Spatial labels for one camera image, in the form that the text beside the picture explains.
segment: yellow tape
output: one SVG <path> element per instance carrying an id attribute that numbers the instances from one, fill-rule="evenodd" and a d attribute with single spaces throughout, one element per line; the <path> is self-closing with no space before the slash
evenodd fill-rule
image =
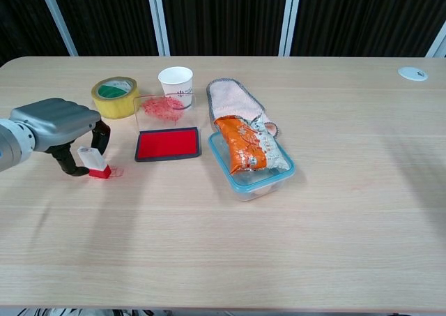
<path id="1" fill-rule="evenodd" d="M 110 77 L 95 84 L 91 96 L 103 117 L 122 119 L 134 114 L 133 99 L 139 96 L 139 90 L 131 77 Z"/>

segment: red base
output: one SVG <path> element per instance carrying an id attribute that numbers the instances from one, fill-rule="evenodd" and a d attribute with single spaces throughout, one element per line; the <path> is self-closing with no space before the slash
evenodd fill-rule
<path id="1" fill-rule="evenodd" d="M 107 165 L 107 167 L 103 171 L 90 170 L 89 176 L 94 176 L 95 178 L 108 179 L 111 173 L 112 170 Z"/>

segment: floor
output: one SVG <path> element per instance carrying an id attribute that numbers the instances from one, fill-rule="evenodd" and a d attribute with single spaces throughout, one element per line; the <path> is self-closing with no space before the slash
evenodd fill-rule
<path id="1" fill-rule="evenodd" d="M 18 316 L 22 308 L 0 308 L 0 316 Z M 360 313 L 275 313 L 262 311 L 210 311 L 210 310 L 175 310 L 170 313 L 154 310 L 155 316 L 388 316 L 388 314 Z M 33 316 L 30 310 L 26 316 Z M 410 316 L 446 316 L 446 314 L 410 314 Z"/>

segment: orange snack bag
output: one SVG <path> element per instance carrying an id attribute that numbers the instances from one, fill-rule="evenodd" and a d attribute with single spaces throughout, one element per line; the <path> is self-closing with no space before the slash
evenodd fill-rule
<path id="1" fill-rule="evenodd" d="M 263 168 L 289 169 L 261 117 L 248 123 L 238 116 L 223 116 L 214 123 L 229 146 L 231 174 Z"/>

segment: plastic food container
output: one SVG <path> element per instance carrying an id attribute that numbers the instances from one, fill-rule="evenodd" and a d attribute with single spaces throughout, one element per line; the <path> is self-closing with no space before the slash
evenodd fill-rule
<path id="1" fill-rule="evenodd" d="M 285 181 L 294 175 L 295 166 L 288 154 L 277 144 L 283 153 L 286 161 L 290 165 L 289 170 L 279 170 L 277 168 L 264 169 L 258 171 L 246 171 L 229 174 L 229 148 L 220 132 L 213 133 L 208 139 L 209 147 L 212 150 L 218 165 L 231 185 L 232 190 L 240 201 L 249 201 L 256 197 L 274 192 L 281 188 Z"/>

